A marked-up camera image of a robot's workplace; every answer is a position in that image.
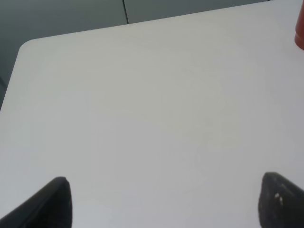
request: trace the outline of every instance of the black object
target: black object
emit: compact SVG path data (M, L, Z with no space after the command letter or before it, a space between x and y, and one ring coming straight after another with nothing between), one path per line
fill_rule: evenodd
M262 228L304 228L304 191L280 174L267 172L258 212Z
M0 220L0 228L71 228L70 184L57 177Z

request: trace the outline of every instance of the red object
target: red object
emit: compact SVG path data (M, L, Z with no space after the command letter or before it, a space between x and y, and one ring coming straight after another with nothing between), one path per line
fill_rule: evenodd
M298 22L295 27L295 31L296 31L296 35L294 41L297 44L297 46L299 46L301 49L304 50L304 2L301 7L301 11Z

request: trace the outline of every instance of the white table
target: white table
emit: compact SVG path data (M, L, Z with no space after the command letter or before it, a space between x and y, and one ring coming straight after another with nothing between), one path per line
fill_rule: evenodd
M301 0L42 38L0 112L0 217L55 176L74 228L257 228L266 171L304 187Z

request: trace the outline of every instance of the table top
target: table top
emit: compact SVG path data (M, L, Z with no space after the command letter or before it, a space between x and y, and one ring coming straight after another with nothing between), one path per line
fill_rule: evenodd
M256 228L261 179L304 187L301 0L42 38L0 112L0 217L56 176L74 228Z

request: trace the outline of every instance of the white surface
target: white surface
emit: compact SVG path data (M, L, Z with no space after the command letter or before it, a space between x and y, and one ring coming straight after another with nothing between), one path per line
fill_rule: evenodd
M0 112L0 217L66 176L74 228L257 228L304 187L301 0L24 44Z

